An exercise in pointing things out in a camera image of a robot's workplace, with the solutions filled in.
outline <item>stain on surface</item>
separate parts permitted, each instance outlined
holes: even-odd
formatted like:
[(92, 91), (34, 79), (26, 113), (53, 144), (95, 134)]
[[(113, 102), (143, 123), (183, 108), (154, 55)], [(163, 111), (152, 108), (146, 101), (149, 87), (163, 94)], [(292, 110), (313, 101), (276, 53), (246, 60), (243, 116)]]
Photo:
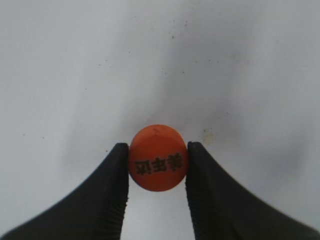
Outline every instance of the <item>stain on surface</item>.
[(211, 145), (214, 143), (214, 134), (211, 128), (203, 129), (203, 132), (201, 133), (201, 140), (206, 145)]

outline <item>white backdrop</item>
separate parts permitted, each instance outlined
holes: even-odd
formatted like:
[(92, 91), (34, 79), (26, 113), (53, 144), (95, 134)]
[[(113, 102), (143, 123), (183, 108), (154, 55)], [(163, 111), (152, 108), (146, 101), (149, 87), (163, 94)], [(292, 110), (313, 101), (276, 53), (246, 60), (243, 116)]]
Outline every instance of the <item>white backdrop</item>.
[[(320, 229), (320, 1), (0, 0), (0, 235), (149, 124)], [(193, 240), (184, 183), (130, 181), (122, 239)]]

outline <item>orange bottle cap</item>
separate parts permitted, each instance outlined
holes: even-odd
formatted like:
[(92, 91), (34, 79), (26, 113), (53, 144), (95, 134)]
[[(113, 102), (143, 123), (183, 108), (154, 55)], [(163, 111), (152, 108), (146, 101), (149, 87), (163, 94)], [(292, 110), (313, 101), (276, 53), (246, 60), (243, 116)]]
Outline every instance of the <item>orange bottle cap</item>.
[(166, 125), (140, 130), (129, 149), (129, 172), (142, 188), (165, 191), (178, 185), (188, 170), (188, 152), (181, 135)]

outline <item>white surface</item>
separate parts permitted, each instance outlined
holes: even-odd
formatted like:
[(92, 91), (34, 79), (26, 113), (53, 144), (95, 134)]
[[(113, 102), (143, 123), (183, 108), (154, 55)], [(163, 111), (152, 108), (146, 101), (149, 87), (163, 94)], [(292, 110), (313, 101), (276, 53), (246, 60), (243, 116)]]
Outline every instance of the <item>white surface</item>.
[[(249, 190), (320, 229), (319, 8), (1, 0), (0, 235), (154, 123), (205, 141)], [(194, 239), (183, 184), (129, 192), (123, 240)]]

